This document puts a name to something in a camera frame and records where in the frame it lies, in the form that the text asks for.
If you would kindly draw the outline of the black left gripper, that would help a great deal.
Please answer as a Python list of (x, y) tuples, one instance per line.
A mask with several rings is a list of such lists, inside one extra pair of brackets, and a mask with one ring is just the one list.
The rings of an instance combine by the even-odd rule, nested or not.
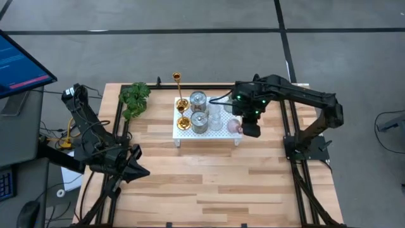
[(113, 175), (121, 175), (126, 183), (147, 177), (150, 171), (137, 163), (142, 151), (139, 144), (134, 144), (129, 150), (122, 151), (113, 167)]

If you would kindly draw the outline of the black desk support bar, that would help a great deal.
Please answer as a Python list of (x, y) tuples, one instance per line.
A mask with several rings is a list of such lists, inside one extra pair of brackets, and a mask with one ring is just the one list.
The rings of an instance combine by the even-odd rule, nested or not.
[(85, 164), (74, 159), (73, 156), (65, 154), (44, 143), (37, 146), (37, 158), (47, 158), (51, 163), (65, 167), (68, 170), (84, 174)]

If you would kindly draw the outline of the pink glass candle holder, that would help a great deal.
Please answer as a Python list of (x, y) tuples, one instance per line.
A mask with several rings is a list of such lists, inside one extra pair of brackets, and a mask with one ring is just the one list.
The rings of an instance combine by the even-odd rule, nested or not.
[(231, 133), (231, 134), (242, 134), (243, 133), (241, 122), (236, 118), (230, 119), (228, 121), (227, 129), (228, 129), (229, 133)]

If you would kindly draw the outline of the black computer mouse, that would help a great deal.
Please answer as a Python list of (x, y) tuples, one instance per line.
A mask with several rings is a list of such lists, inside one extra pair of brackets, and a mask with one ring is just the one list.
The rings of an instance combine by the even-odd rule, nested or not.
[(37, 201), (28, 201), (20, 210), (17, 217), (16, 228), (34, 228), (40, 209)]

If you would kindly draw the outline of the white paper sheet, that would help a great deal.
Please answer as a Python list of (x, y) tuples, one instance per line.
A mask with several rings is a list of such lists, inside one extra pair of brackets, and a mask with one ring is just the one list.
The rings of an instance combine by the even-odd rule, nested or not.
[(63, 178), (63, 188), (66, 192), (80, 188), (82, 186), (83, 174), (61, 167)]

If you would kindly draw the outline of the green potted plant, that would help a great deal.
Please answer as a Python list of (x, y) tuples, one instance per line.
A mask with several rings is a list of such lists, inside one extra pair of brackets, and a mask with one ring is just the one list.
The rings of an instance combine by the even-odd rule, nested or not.
[(126, 110), (122, 112), (126, 121), (130, 121), (131, 118), (138, 117), (146, 111), (150, 93), (150, 88), (144, 82), (135, 82), (121, 91), (119, 100), (127, 106)]

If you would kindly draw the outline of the grey desk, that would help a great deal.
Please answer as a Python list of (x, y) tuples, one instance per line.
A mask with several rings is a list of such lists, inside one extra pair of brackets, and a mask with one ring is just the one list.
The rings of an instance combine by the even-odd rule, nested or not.
[(0, 168), (12, 166), (16, 174), (16, 196), (0, 202), (0, 228), (16, 228), (29, 201), (39, 203), (34, 228), (44, 228), (49, 160), (37, 157), (43, 90), (29, 92), (19, 115), (0, 115)]

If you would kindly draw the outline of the white perforated metal shelf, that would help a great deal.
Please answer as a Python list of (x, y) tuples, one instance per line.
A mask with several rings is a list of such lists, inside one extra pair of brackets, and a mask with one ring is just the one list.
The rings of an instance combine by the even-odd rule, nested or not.
[[(181, 140), (182, 139), (232, 139), (234, 140), (234, 144), (238, 145), (242, 139), (242, 134), (231, 134), (229, 133), (228, 129), (227, 129), (227, 123), (230, 119), (236, 118), (241, 122), (241, 118), (237, 117), (233, 114), (227, 113), (224, 110), (223, 107), (223, 103), (218, 103), (217, 100), (223, 100), (223, 97), (219, 97), (219, 98), (215, 98), (215, 97), (207, 97), (206, 100), (206, 111), (204, 111), (207, 115), (208, 115), (208, 129), (205, 133), (203, 134), (196, 134), (193, 130), (192, 130), (192, 124), (191, 127), (187, 130), (180, 130), (177, 127), (177, 120), (179, 119), (179, 117), (181, 116), (181, 114), (178, 112), (177, 110), (177, 101), (180, 99), (178, 97), (175, 98), (175, 104), (174, 104), (174, 116), (173, 116), (173, 140), (175, 143), (176, 147), (180, 146)], [(190, 97), (183, 97), (184, 99), (187, 99), (189, 101), (190, 104)], [(209, 128), (209, 113), (208, 113), (208, 106), (210, 104), (216, 104), (216, 105), (220, 105), (221, 106), (221, 119), (223, 122), (223, 127), (221, 130), (219, 131), (213, 131)], [(184, 115), (186, 117), (191, 118), (191, 115), (194, 112), (191, 110), (191, 107), (189, 106), (189, 108), (187, 110), (184, 111)]]

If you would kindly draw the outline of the short gold candlestick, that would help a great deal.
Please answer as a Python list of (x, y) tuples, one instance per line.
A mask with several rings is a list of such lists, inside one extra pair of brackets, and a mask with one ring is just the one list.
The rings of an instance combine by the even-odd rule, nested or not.
[(191, 127), (191, 121), (189, 117), (186, 117), (184, 115), (184, 111), (185, 111), (185, 106), (182, 104), (179, 104), (177, 106), (177, 110), (178, 112), (181, 114), (181, 116), (179, 117), (179, 119), (177, 120), (177, 127), (180, 130), (187, 130)]

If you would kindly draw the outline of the grey chair leg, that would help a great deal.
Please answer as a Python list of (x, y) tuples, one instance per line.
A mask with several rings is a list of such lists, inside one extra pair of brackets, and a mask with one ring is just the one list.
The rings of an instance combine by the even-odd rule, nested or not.
[(377, 125), (377, 130), (379, 132), (387, 132), (390, 129), (398, 127), (402, 133), (405, 134), (405, 114), (395, 117), (385, 123)]

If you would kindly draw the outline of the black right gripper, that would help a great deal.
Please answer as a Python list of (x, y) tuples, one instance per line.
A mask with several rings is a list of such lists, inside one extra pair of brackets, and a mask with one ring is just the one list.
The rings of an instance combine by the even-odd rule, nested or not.
[[(244, 122), (257, 122), (269, 101), (262, 89), (263, 83), (237, 81), (232, 91), (232, 114), (241, 116)], [(243, 134), (251, 136), (251, 124), (242, 123)], [(252, 136), (259, 137), (261, 129), (252, 124)]]

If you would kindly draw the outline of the computer monitor with blue screen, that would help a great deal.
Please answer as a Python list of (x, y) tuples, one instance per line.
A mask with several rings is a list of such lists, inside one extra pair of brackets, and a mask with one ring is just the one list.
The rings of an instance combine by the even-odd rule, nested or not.
[(0, 30), (0, 99), (57, 81), (53, 73)]

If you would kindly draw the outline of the tall gold candlestick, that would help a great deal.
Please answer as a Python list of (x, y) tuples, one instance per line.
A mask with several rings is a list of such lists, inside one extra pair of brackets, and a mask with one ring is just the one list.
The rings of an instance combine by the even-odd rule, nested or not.
[(180, 95), (180, 99), (177, 101), (177, 104), (182, 105), (184, 107), (184, 110), (187, 110), (189, 108), (190, 104), (189, 104), (189, 101), (187, 99), (184, 99), (182, 96), (182, 90), (181, 90), (181, 86), (180, 86), (180, 82), (181, 82), (181, 78), (182, 78), (181, 73), (174, 72), (172, 74), (172, 78), (174, 79), (174, 81), (177, 84), (177, 89), (178, 89), (178, 92)]

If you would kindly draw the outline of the black aluminium table frame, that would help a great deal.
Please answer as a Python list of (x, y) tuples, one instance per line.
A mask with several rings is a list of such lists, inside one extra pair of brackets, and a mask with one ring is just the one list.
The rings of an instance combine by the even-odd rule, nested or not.
[[(158, 77), (158, 81), (156, 84), (147, 84), (148, 88), (150, 90), (172, 90), (176, 89), (176, 86), (180, 88), (180, 79), (176, 79), (176, 83), (164, 83), (161, 84), (160, 78)], [(225, 83), (225, 84), (215, 84), (215, 83), (186, 83), (183, 84), (183, 87), (185, 90), (202, 90), (202, 91), (210, 91), (210, 90), (231, 90), (231, 88), (234, 85), (231, 83)], [(112, 128), (112, 135), (114, 136), (115, 139), (118, 140), (118, 142), (122, 142), (123, 144), (128, 145), (129, 144), (129, 138), (127, 137), (127, 134), (129, 134), (129, 127), (130, 127), (130, 121), (123, 120), (123, 129), (121, 136), (118, 135), (118, 129), (120, 126), (120, 121), (122, 117), (122, 109), (123, 109), (123, 102), (117, 101), (117, 108), (116, 108), (116, 114), (115, 114), (115, 119), (114, 119), (114, 124)], [(294, 106), (292, 103), (293, 101), (289, 101), (290, 106)], [(316, 199), (314, 193), (313, 193), (313, 187), (311, 183), (311, 178), (309, 174), (309, 168), (307, 164), (307, 160), (312, 160), (310, 157), (305, 157), (305, 154), (297, 154), (294, 152), (293, 147), (294, 147), (294, 140), (295, 137), (299, 135), (299, 124), (298, 124), (298, 117), (295, 108), (292, 107), (291, 112), (292, 112), (292, 120), (294, 123), (294, 128), (295, 128), (295, 134), (292, 136), (290, 134), (290, 126), (289, 126), (289, 121), (287, 118), (287, 110), (285, 107), (284, 101), (280, 101), (280, 111), (282, 115), (282, 122), (283, 122), (283, 128), (285, 131), (285, 136), (283, 137), (283, 145), (285, 146), (285, 155), (286, 158), (288, 158), (291, 169), (292, 169), (292, 180), (294, 183), (294, 191), (296, 194), (296, 199), (297, 199), (297, 209), (299, 211), (299, 218), (301, 221), (301, 224), (298, 226), (301, 228), (349, 228), (345, 224), (341, 224), (334, 220), (328, 212), (321, 206), (320, 202)], [(299, 173), (299, 169), (297, 167), (297, 162), (296, 160), (300, 159), (300, 164), (302, 165), (302, 170), (304, 173), (304, 178), (301, 177)], [(77, 223), (70, 224), (70, 226), (66, 228), (115, 228), (113, 227), (113, 221), (114, 221), (114, 216), (115, 216), (115, 210), (116, 210), (116, 202), (118, 200), (118, 197), (121, 193), (121, 189), (118, 187), (118, 182), (116, 187), (112, 185), (112, 190), (105, 190), (108, 189), (106, 186), (110, 184), (111, 181), (115, 181), (112, 178), (112, 175), (108, 174), (103, 174), (103, 181), (101, 184), (101, 193), (100, 196), (98, 197), (97, 201), (94, 203), (92, 206), (91, 210), (87, 212), (84, 218), (81, 218), (79, 220), (79, 217), (77, 217)], [(302, 192), (303, 191), (308, 197), (309, 200), (309, 207), (311, 209), (311, 216), (313, 218), (313, 224), (309, 224), (308, 221), (306, 220), (306, 214), (305, 214), (305, 209), (304, 209), (304, 201), (302, 197)], [(109, 207), (108, 211), (108, 219), (107, 222), (102, 223), (103, 219), (103, 213), (104, 213), (104, 205), (106, 202), (106, 199), (111, 199), (111, 205)], [(325, 222), (325, 224), (320, 224), (319, 217)]]

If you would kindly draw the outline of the grey monitor stand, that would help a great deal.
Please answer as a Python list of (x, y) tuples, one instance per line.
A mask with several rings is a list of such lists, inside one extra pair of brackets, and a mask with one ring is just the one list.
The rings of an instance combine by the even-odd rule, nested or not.
[(5, 104), (0, 107), (0, 115), (18, 116), (23, 108), (25, 101), (29, 96), (29, 93), (29, 91), (26, 91), (8, 97)]

